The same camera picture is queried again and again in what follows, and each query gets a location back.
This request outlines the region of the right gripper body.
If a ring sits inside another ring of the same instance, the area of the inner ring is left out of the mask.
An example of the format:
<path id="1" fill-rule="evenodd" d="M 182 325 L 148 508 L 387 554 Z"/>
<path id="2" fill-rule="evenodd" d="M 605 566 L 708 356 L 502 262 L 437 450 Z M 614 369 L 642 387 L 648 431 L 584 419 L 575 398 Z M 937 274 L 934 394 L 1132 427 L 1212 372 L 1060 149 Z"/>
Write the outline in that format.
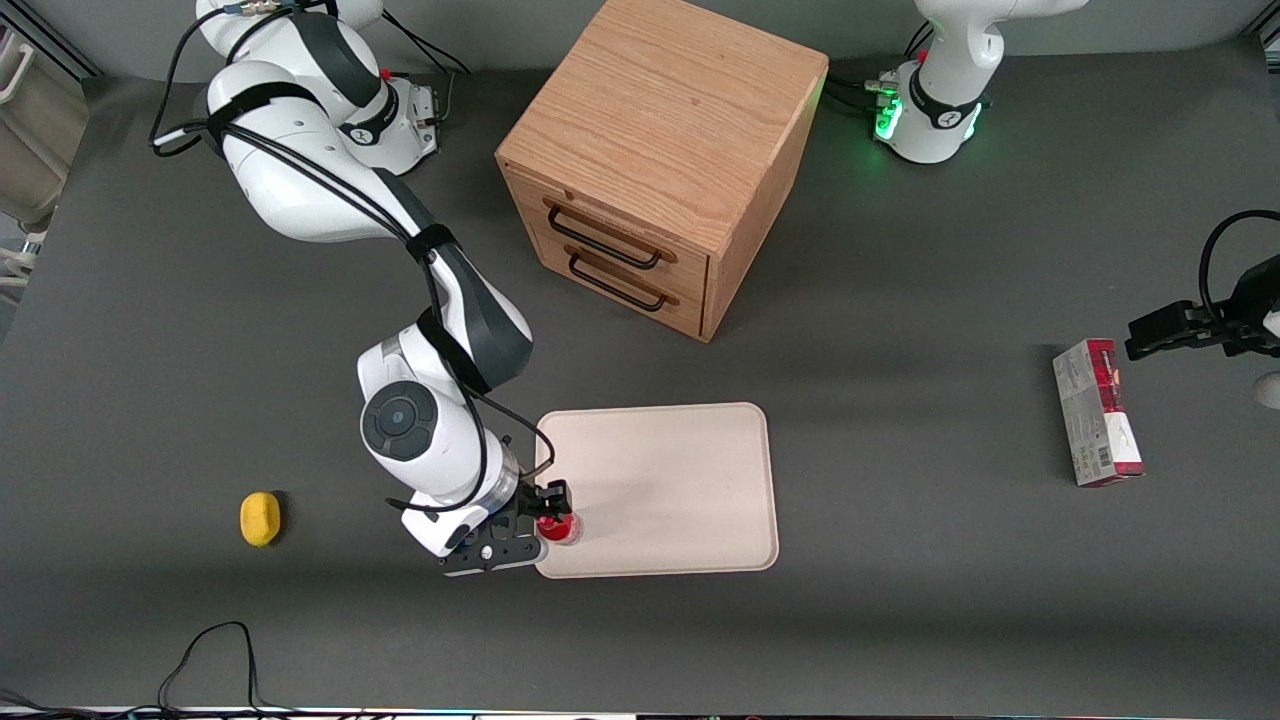
<path id="1" fill-rule="evenodd" d="M 543 547 L 516 547 L 515 520 L 535 519 L 532 505 L 538 492 L 531 486 L 516 486 L 511 498 L 498 509 L 481 503 L 449 512 L 417 509 L 401 511 L 401 524 L 438 559 L 544 559 Z"/>

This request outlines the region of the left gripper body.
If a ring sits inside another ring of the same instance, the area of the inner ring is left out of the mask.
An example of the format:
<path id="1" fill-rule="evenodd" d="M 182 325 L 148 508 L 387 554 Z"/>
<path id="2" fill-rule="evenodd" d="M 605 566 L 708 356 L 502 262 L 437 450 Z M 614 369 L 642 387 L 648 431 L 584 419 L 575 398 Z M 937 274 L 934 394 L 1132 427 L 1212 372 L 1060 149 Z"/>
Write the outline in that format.
<path id="1" fill-rule="evenodd" d="M 1252 266 L 1228 299 L 1228 356 L 1262 354 L 1279 356 L 1277 337 L 1279 255 Z"/>

